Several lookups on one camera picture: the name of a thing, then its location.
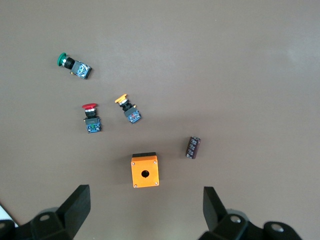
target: gray surface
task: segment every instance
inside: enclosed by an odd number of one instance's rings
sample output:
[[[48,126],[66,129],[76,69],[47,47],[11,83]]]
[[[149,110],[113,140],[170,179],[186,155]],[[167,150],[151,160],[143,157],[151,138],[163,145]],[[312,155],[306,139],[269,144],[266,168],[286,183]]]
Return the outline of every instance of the gray surface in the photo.
[[[319,0],[1,1],[0,201],[22,224],[90,184],[76,240],[195,240],[214,186],[259,227],[319,239],[319,12]],[[58,67],[61,52],[89,79]],[[134,125],[114,103],[124,93]],[[88,134],[92,102],[103,132]],[[157,152],[159,187],[132,187],[141,152]]]

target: green button cap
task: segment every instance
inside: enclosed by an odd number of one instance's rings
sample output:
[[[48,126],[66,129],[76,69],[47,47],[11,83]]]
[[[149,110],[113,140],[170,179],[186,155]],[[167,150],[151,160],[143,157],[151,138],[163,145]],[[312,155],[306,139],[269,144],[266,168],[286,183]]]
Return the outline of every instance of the green button cap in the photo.
[[[63,63],[64,59],[66,58],[66,56],[67,56],[67,54],[65,52],[61,53],[61,55],[59,56],[58,62],[57,62],[59,67],[62,66],[62,63]]]

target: metal screw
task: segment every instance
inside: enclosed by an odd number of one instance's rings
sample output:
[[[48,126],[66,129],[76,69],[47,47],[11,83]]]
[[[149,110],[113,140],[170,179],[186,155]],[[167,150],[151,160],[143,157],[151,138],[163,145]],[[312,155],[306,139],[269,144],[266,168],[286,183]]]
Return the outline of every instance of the metal screw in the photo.
[[[45,220],[48,220],[50,218],[50,216],[49,215],[43,215],[43,216],[41,216],[40,217],[40,221],[45,221]]]
[[[285,231],[282,226],[280,226],[279,224],[276,224],[276,223],[271,224],[271,228],[279,233],[283,233]]]
[[[238,216],[233,215],[233,216],[230,217],[230,219],[231,219],[231,221],[234,222],[235,224],[241,223],[241,219],[240,219]]]

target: screw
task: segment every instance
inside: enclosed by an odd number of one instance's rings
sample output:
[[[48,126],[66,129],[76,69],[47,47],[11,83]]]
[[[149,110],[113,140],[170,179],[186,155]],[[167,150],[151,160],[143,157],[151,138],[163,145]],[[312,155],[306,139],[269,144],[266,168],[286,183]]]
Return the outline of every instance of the screw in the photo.
[[[231,221],[234,222],[235,224],[241,223],[241,219],[240,219],[238,216],[233,215],[233,216],[230,217],[230,219],[231,219]]]
[[[276,223],[271,224],[271,228],[279,233],[283,233],[285,231],[282,226],[280,226],[279,224],[276,224]]]
[[[40,217],[39,220],[42,222],[42,221],[48,220],[49,218],[50,218],[49,215],[43,215],[43,216]]]

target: red button cap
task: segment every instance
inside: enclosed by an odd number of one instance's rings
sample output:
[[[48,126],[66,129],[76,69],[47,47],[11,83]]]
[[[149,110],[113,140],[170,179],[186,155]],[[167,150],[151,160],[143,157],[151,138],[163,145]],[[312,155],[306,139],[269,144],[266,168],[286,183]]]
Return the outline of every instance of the red button cap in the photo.
[[[89,103],[89,104],[85,104],[82,106],[83,109],[85,110],[89,110],[89,109],[94,109],[96,108],[97,104],[96,103]]]

